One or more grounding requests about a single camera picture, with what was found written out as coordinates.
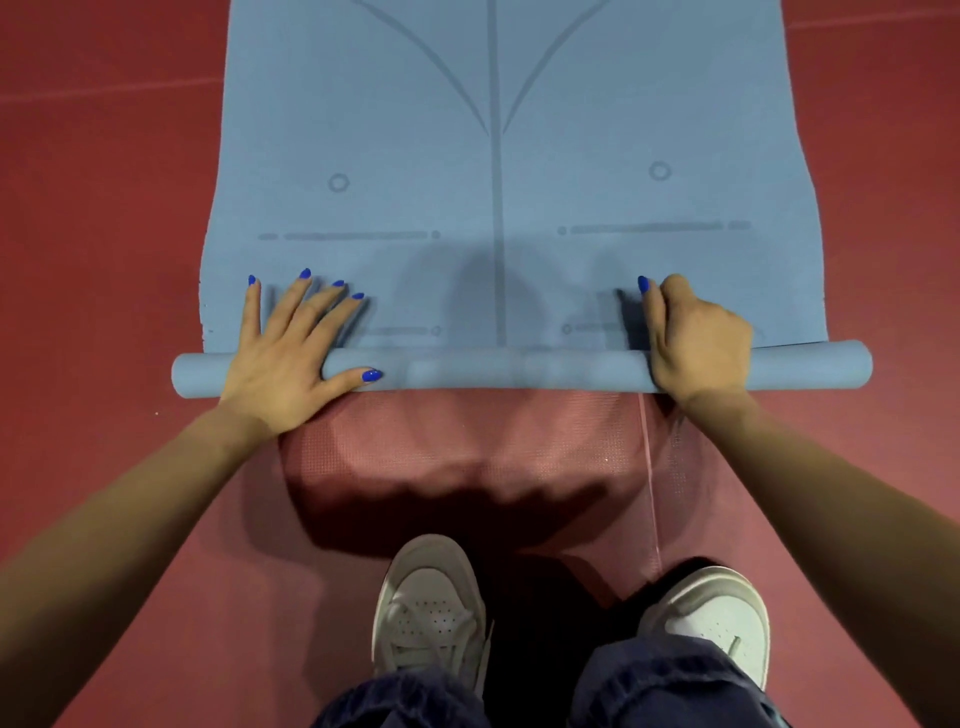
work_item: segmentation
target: wrist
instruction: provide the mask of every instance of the wrist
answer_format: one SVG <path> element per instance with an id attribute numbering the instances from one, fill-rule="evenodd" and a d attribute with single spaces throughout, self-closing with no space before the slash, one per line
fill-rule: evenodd
<path id="1" fill-rule="evenodd" d="M 274 439 L 262 420 L 224 402 L 203 413 L 186 431 L 205 445 L 242 459 Z"/>
<path id="2" fill-rule="evenodd" d="M 759 410 L 756 400 L 742 387 L 699 390 L 678 404 L 690 421 L 702 430 L 743 422 Z"/>

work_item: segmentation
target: curved line marking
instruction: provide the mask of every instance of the curved line marking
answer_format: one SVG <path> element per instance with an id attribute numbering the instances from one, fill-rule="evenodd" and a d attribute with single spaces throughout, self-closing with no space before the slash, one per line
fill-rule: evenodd
<path id="1" fill-rule="evenodd" d="M 576 33 L 584 23 L 602 11 L 604 7 L 609 4 L 610 0 L 600 0 L 600 2 L 596 3 L 596 5 L 587 8 L 585 11 L 577 15 L 572 23 L 564 28 L 564 31 L 557 36 L 556 40 L 550 43 L 550 46 L 543 53 L 543 56 L 537 62 L 537 65 L 534 66 L 534 69 L 530 72 L 530 75 L 527 76 L 527 80 L 523 82 L 520 92 L 516 95 L 514 104 L 510 107 L 510 113 L 507 114 L 507 122 L 503 125 L 503 133 L 507 133 L 507 129 L 510 127 L 510 122 L 514 120 L 514 116 L 516 115 L 516 110 L 520 108 L 520 104 L 523 103 L 523 99 L 525 99 L 527 94 L 530 93 L 530 89 L 534 87 L 534 83 L 537 82 L 537 78 L 541 73 L 543 73 L 543 69 L 546 68 L 547 64 L 554 57 L 554 54 L 560 50 L 560 47 L 566 43 L 567 39 Z"/>
<path id="2" fill-rule="evenodd" d="M 476 104 L 473 103 L 473 99 L 470 98 L 470 95 L 467 93 L 464 85 L 460 83 L 460 79 L 454 75 L 453 71 L 450 70 L 449 66 L 444 63 L 444 60 L 437 55 L 437 52 L 434 51 L 433 48 L 428 46 L 417 34 L 415 34 L 412 30 L 407 28 L 405 25 L 403 25 L 403 23 L 389 13 L 383 12 L 379 8 L 375 8 L 373 5 L 364 2 L 364 0 L 353 0 L 353 4 L 359 5 L 384 25 L 393 28 L 395 31 L 420 48 L 423 54 L 430 59 L 430 62 L 437 67 L 437 70 L 444 74 L 444 77 L 450 82 L 450 85 L 453 86 L 453 89 L 457 92 L 457 95 L 459 95 L 460 98 L 464 100 L 464 103 L 466 103 L 470 108 L 470 111 L 473 113 L 473 117 L 480 123 L 480 128 L 483 129 L 484 134 L 490 136 L 490 132 L 487 131 L 487 125 L 483 121 L 483 116 L 480 115 L 480 109 L 478 109 Z"/>

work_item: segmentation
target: sneaker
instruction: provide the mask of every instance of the sneaker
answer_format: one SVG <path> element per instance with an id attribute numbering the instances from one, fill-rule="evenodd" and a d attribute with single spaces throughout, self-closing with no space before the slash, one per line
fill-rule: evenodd
<path id="1" fill-rule="evenodd" d="M 436 665 L 483 697 L 487 609 L 455 541 L 419 536 L 394 557 L 376 602 L 371 650 L 376 675 Z"/>
<path id="2" fill-rule="evenodd" d="M 664 630 L 710 640 L 761 689 L 770 665 L 770 620 L 763 599 L 733 569 L 711 566 L 683 579 L 650 607 L 638 634 Z"/>

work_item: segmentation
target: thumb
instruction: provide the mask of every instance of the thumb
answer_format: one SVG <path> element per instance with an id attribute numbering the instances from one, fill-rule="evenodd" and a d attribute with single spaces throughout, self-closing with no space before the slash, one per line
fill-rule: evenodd
<path id="1" fill-rule="evenodd" d="M 352 392 L 354 389 L 372 384 L 382 377 L 383 372 L 378 369 L 371 369 L 370 367 L 347 369 L 337 376 L 332 376 L 330 379 L 319 382 L 317 386 L 314 387 L 314 392 L 318 400 L 326 404 L 329 401 L 336 400 L 338 397 L 345 395 L 347 392 Z"/>
<path id="2" fill-rule="evenodd" d="M 650 348 L 663 352 L 666 348 L 666 302 L 663 294 L 653 279 L 640 276 L 637 283 L 643 293 L 643 314 L 650 332 Z"/>

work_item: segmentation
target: dark blue pants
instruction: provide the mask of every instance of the dark blue pants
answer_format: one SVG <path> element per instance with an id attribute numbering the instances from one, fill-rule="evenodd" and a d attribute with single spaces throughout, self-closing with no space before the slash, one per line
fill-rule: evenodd
<path id="1" fill-rule="evenodd" d="M 570 728 L 783 728 L 766 694 L 713 643 L 657 635 L 593 652 Z M 396 672 L 334 700 L 314 728 L 490 728 L 483 703 L 438 668 Z"/>

